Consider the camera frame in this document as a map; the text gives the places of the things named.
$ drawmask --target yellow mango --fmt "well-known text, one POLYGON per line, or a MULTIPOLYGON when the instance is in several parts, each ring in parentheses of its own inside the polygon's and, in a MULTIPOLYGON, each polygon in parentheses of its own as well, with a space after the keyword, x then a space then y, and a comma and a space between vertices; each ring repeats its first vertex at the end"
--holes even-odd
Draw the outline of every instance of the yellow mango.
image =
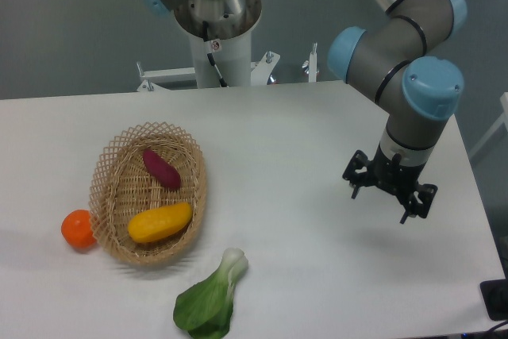
POLYGON ((146 244, 179 232, 191 219, 191 205, 188 202, 179 202, 137 214, 129 222, 127 230, 135 242, 146 244))

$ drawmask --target gray floor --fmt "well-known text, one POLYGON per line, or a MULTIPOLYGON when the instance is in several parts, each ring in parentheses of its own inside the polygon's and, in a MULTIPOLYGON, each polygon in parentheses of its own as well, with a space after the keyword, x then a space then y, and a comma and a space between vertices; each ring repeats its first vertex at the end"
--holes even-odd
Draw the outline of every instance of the gray floor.
MULTIPOLYGON (((373 0, 262 1, 252 58, 281 54, 275 75, 283 83, 305 80, 300 66, 315 41, 320 79, 334 79, 325 67, 333 38, 351 25, 386 22, 373 0)), ((467 24, 432 54, 464 73, 456 116, 470 149, 501 114, 499 97, 508 91, 508 0, 467 1, 467 24)), ((135 91, 136 61, 156 70, 190 67, 190 57, 172 18, 152 16, 140 0, 0 0, 0 99, 135 91)), ((474 163, 495 237, 508 236, 507 149, 503 138, 474 163)))

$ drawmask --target bok choy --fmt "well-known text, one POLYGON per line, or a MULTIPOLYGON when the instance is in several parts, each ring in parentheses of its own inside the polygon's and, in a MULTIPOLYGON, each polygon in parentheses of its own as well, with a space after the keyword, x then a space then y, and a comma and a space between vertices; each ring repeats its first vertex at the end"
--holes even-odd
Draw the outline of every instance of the bok choy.
POLYGON ((228 248, 210 277, 176 298, 173 320, 194 339, 220 339, 229 332, 233 296, 248 267, 244 252, 228 248))

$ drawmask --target metal bolt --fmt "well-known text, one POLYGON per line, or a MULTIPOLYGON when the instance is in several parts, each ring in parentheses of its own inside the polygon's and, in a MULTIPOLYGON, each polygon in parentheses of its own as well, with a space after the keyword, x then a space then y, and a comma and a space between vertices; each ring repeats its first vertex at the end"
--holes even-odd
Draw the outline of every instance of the metal bolt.
MULTIPOLYGON (((310 65, 309 60, 305 60, 302 64, 302 71, 304 75, 309 75, 310 65)), ((316 75, 319 75, 319 65, 317 66, 316 75)))
POLYGON ((137 71, 139 72, 140 78, 141 78, 144 76, 144 71, 143 71, 143 68, 141 67, 141 62, 140 61, 136 62, 136 65, 137 65, 137 71))
POLYGON ((274 75, 270 75, 270 77, 268 77, 267 85, 272 85, 274 83, 278 83, 278 81, 274 75))
POLYGON ((268 51, 266 57, 267 57, 267 64, 271 64, 271 59, 274 58, 273 52, 272 51, 268 51))

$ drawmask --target robotic arm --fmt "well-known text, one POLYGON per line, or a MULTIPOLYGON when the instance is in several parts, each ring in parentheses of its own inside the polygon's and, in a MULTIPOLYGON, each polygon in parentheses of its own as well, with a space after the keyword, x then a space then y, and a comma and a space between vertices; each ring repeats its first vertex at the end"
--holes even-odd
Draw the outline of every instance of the robotic arm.
MULTIPOLYGON (((217 77, 222 86, 225 79, 250 84, 250 32, 260 19, 260 0, 145 1, 156 13, 174 10, 190 38, 198 87, 216 87, 217 77)), ((455 65, 425 55, 460 28, 467 7, 464 0, 376 1, 390 21, 375 33, 343 31, 328 65, 390 115, 375 157, 359 150, 344 171, 352 197, 361 187, 376 186, 397 197, 404 223, 427 217, 437 187, 418 177, 464 88, 455 65)))
POLYGON ((260 0, 145 3, 159 15, 174 11, 179 27, 190 40, 198 87, 250 85, 251 32, 260 19, 260 0))
POLYGON ((390 115, 373 160, 360 150, 343 178, 397 197, 408 217, 426 218, 437 187, 418 177, 464 89, 460 70, 425 54, 465 22, 464 0, 376 0, 390 21, 367 33, 358 27, 333 42, 331 71, 390 115))

